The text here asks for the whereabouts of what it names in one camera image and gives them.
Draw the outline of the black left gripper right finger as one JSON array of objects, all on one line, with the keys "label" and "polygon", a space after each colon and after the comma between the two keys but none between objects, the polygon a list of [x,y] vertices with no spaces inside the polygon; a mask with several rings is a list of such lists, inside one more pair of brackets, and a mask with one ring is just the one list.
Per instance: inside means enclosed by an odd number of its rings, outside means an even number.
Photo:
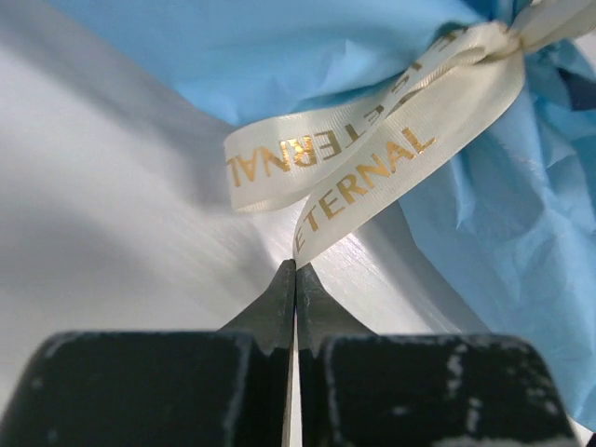
[{"label": "black left gripper right finger", "polygon": [[296,274],[306,446],[575,446],[549,369],[501,334],[377,334]]}]

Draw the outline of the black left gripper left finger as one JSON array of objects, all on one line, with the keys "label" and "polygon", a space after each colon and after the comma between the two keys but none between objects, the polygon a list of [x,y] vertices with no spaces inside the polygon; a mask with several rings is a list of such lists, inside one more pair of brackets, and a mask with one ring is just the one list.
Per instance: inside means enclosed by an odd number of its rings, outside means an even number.
[{"label": "black left gripper left finger", "polygon": [[60,332],[1,419],[5,446],[279,446],[296,265],[217,331]]}]

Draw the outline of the cream printed ribbon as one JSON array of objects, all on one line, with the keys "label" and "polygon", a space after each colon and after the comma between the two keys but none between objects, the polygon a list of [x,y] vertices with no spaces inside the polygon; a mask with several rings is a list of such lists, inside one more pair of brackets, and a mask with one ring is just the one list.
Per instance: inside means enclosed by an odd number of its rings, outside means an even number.
[{"label": "cream printed ribbon", "polygon": [[224,142],[233,208],[304,208],[298,266],[368,222],[490,127],[525,83],[524,58],[595,26],[591,1],[541,1],[511,24],[439,37],[392,84],[349,104],[250,124]]}]

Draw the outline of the blue flower bouquet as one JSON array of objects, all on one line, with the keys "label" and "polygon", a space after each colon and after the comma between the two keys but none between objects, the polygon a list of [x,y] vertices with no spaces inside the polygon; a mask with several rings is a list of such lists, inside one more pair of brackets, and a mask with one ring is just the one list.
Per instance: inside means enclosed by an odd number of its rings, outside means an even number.
[{"label": "blue flower bouquet", "polygon": [[496,332],[539,348],[595,425],[591,1],[60,1],[197,108],[232,207],[304,208],[306,264],[399,202]]}]

